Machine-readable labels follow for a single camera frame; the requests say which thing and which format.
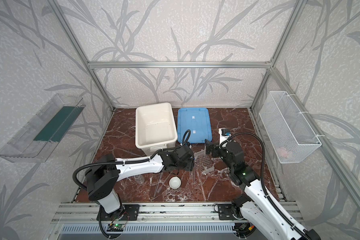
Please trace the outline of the small clear glass beaker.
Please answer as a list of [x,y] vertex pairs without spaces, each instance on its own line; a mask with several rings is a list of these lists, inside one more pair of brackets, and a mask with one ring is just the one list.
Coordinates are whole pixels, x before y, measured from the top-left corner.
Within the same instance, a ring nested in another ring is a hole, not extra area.
[[143,175],[135,175],[134,180],[139,185],[142,185],[145,182],[145,178]]

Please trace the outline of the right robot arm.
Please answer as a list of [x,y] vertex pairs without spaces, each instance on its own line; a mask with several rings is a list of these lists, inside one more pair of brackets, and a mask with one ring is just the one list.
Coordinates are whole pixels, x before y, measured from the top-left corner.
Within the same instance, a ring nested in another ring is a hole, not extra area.
[[206,154],[220,158],[229,168],[231,181],[244,194],[232,202],[233,215],[253,224],[268,240],[318,240],[315,230],[307,230],[295,220],[267,189],[264,182],[265,160],[257,174],[244,161],[242,146],[234,141],[236,134],[219,129],[219,143],[206,140]]

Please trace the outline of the clear acrylic test tube rack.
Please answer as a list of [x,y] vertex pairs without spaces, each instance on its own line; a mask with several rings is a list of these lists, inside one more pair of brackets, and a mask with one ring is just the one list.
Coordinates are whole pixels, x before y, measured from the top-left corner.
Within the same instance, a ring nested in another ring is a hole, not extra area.
[[202,175],[207,175],[215,170],[214,161],[205,154],[205,150],[195,153],[195,166]]

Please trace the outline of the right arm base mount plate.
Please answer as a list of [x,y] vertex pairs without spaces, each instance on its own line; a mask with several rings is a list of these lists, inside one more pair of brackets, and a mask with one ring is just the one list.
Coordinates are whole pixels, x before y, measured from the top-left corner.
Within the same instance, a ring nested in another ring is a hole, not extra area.
[[216,212],[219,215],[219,220],[243,220],[243,216],[240,212],[240,208],[235,204],[217,204]]

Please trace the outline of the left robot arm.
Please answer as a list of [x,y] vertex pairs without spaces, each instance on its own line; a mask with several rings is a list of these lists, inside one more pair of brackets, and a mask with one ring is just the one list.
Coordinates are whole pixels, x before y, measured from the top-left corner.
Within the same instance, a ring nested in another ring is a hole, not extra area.
[[105,155],[96,163],[74,170],[73,181],[87,191],[90,201],[100,204],[101,211],[107,214],[120,212],[122,203],[114,190],[117,182],[149,173],[193,170],[195,156],[190,147],[190,136],[191,130],[186,130],[179,146],[157,150],[148,157],[121,159],[113,154]]

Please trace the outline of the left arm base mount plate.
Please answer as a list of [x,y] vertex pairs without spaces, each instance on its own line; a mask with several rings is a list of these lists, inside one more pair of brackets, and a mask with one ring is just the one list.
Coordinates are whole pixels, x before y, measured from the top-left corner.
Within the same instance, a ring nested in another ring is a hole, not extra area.
[[139,215],[140,205],[126,204],[113,213],[107,214],[102,206],[97,215],[97,221],[136,221]]

